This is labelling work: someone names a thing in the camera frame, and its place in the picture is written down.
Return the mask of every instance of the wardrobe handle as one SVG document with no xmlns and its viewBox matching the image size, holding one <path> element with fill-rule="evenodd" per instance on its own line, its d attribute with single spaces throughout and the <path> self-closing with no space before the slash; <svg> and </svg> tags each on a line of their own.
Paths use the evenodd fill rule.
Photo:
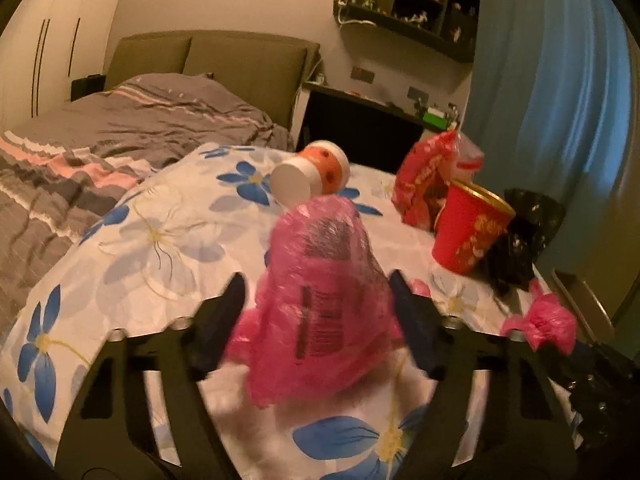
<svg viewBox="0 0 640 480">
<path fill-rule="evenodd" d="M 74 42 L 71 44 L 71 56 L 69 57 L 69 70 L 66 73 L 67 77 L 71 77 L 71 64 L 74 62 L 74 50 L 76 49 L 76 38 L 78 37 L 78 28 L 80 28 L 80 18 L 76 23 L 76 31 L 74 32 Z"/>
<path fill-rule="evenodd" d="M 51 23 L 51 19 L 47 20 L 47 26 L 44 29 L 44 36 L 42 37 L 42 49 L 40 50 L 40 62 L 38 63 L 38 83 L 36 85 L 36 117 L 38 116 L 38 105 L 40 104 L 40 72 L 42 71 L 42 57 L 44 56 L 44 45 L 45 43 L 47 43 L 49 23 Z"/>
<path fill-rule="evenodd" d="M 36 57 L 33 60 L 33 76 L 31 77 L 31 119 L 33 119 L 33 98 L 35 97 L 36 88 L 36 69 L 38 67 L 38 54 L 40 53 L 40 42 L 42 41 L 42 33 L 44 32 L 44 24 L 47 20 L 42 20 L 40 26 L 40 35 L 38 36 L 38 47 L 36 48 Z"/>
</svg>

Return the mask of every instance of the wall outlet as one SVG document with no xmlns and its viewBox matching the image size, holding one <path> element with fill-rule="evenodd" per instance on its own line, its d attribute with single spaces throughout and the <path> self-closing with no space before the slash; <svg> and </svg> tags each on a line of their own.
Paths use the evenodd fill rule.
<svg viewBox="0 0 640 480">
<path fill-rule="evenodd" d="M 351 69 L 351 79 L 355 79 L 356 81 L 364 81 L 365 83 L 371 84 L 375 76 L 375 72 L 365 70 L 359 66 L 354 66 L 353 69 Z"/>
<path fill-rule="evenodd" d="M 422 99 L 425 103 L 429 101 L 429 94 L 427 94 L 427 92 L 414 88 L 413 86 L 409 86 L 409 91 L 406 93 L 406 96 L 413 101 L 416 99 Z"/>
</svg>

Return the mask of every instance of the headboard cushion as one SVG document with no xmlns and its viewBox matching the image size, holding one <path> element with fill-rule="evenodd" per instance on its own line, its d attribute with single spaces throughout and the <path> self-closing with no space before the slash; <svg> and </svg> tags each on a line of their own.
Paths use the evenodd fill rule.
<svg viewBox="0 0 640 480">
<path fill-rule="evenodd" d="M 191 35 L 123 38 L 113 54 L 104 87 L 109 90 L 127 79 L 147 73 L 181 73 Z"/>
<path fill-rule="evenodd" d="M 213 72 L 230 92 L 286 127 L 305 57 L 302 46 L 204 34 L 193 37 L 183 73 Z"/>
</svg>

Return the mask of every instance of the headboard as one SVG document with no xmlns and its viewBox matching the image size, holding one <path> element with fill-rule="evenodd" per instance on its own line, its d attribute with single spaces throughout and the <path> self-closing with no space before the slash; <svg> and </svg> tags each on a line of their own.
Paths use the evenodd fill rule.
<svg viewBox="0 0 640 480">
<path fill-rule="evenodd" d="M 299 86 L 311 76 L 320 46 L 311 41 L 234 30 L 174 30 L 122 38 L 105 89 L 143 73 L 213 73 L 249 104 L 289 128 Z"/>
</svg>

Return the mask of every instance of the paper cup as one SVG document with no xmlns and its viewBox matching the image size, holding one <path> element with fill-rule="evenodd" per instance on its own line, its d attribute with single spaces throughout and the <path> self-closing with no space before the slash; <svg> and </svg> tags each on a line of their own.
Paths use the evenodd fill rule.
<svg viewBox="0 0 640 480">
<path fill-rule="evenodd" d="M 513 208 L 484 187 L 453 180 L 436 225 L 431 254 L 445 269 L 468 273 L 516 215 Z"/>
<path fill-rule="evenodd" d="M 276 166 L 271 172 L 271 194 L 291 209 L 312 197 L 344 189 L 350 176 L 343 150 L 328 140 L 316 140 Z"/>
</svg>

